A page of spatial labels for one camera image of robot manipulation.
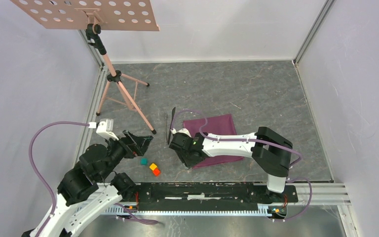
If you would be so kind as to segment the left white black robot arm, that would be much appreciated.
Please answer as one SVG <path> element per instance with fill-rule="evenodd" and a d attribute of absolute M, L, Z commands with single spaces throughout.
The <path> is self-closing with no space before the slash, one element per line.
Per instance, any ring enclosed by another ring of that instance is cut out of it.
<path fill-rule="evenodd" d="M 77 237 L 108 207 L 135 196 L 135 183 L 126 173 L 117 173 L 95 198 L 83 205 L 122 159 L 142 157 L 153 139 L 127 130 L 120 138 L 112 132 L 98 132 L 98 135 L 107 144 L 94 144 L 86 149 L 58 185 L 46 217 L 36 228 L 24 232 L 24 237 Z"/>

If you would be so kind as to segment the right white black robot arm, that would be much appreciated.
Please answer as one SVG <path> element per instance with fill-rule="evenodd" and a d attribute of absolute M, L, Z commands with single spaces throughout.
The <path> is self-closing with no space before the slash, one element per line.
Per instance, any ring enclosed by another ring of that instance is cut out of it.
<path fill-rule="evenodd" d="M 266 197 L 279 201 L 285 196 L 293 144 L 268 127 L 259 127 L 257 132 L 244 135 L 199 132 L 194 136 L 185 128 L 173 128 L 169 147 L 187 168 L 217 156 L 252 158 L 267 173 Z"/>

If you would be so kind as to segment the purple cloth napkin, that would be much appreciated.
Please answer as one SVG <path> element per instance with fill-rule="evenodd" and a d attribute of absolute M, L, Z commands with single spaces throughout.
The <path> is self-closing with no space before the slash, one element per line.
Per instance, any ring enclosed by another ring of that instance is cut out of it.
<path fill-rule="evenodd" d="M 233 123 L 232 115 L 220 115 L 216 117 L 207 118 L 208 124 L 202 128 L 203 132 L 214 133 L 217 135 L 236 135 L 235 126 Z M 192 137 L 199 132 L 199 128 L 205 124 L 203 118 L 192 119 L 183 121 L 183 127 L 186 128 Z M 218 165 L 222 163 L 230 163 L 244 160 L 241 156 L 215 156 L 206 158 L 193 168 L 202 168 L 207 166 Z"/>

